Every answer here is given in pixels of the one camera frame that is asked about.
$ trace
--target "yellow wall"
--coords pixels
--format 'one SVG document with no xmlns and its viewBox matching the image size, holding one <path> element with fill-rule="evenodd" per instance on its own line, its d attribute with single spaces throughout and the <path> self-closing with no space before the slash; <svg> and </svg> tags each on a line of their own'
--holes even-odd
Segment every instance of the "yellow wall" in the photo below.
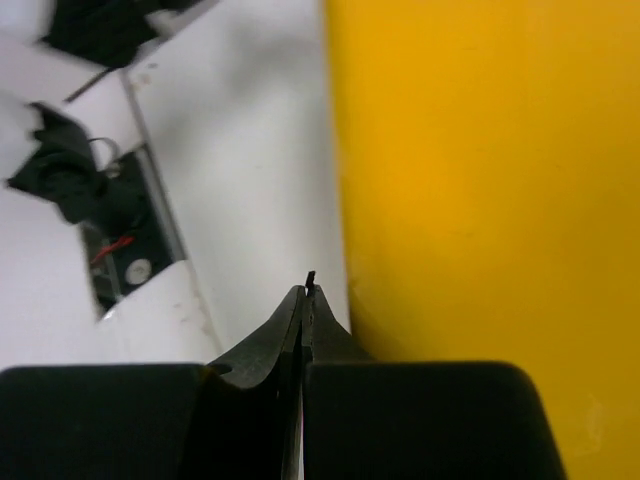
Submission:
<svg viewBox="0 0 640 480">
<path fill-rule="evenodd" d="M 327 0 L 355 334 L 500 359 L 640 476 L 640 2 Z"/>
</svg>

